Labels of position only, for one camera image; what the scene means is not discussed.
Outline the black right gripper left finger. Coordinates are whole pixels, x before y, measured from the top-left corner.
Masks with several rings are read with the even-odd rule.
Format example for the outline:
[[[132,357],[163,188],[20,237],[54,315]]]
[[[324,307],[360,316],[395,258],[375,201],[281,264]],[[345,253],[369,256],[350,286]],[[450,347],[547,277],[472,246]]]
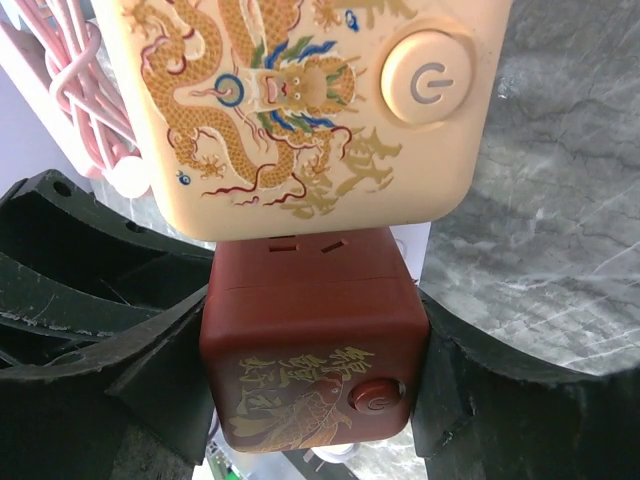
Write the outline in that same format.
[[[198,350],[205,297],[47,365],[2,370],[2,478],[191,478],[213,413]]]

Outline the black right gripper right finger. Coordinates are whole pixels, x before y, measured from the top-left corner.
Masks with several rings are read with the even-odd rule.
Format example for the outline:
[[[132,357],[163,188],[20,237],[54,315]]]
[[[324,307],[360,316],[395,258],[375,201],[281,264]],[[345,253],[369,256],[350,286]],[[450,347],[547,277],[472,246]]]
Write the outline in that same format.
[[[573,371],[420,299],[431,332],[412,432],[428,478],[638,478],[638,367]]]

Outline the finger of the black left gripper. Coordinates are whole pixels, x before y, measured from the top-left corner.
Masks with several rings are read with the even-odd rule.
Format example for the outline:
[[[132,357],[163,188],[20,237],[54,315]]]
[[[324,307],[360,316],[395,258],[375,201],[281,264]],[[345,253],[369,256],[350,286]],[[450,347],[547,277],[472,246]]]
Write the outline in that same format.
[[[115,213],[57,170],[1,197],[1,365],[45,365],[180,303],[210,250]]]

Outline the brown cube plug adapter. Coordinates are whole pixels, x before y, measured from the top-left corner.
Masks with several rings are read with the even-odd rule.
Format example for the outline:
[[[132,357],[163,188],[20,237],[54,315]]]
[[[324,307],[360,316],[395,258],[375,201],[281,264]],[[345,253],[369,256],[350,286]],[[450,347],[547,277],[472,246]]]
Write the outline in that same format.
[[[429,328],[388,228],[219,243],[199,346],[227,443],[264,453],[396,435]]]

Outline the white power strip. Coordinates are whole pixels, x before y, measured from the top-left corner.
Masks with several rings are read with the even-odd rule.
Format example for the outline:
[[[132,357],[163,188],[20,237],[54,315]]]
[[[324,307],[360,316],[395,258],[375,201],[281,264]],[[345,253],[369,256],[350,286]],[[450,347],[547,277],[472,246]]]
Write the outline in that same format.
[[[420,283],[431,224],[397,225],[390,227],[398,249],[415,285]]]

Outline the tan cube plug adapter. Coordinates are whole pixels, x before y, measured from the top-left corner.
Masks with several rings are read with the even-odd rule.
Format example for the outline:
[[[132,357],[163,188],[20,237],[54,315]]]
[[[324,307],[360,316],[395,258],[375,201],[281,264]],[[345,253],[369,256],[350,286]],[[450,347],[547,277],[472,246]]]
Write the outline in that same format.
[[[512,5],[93,8],[159,211],[218,242],[454,210],[474,177]]]

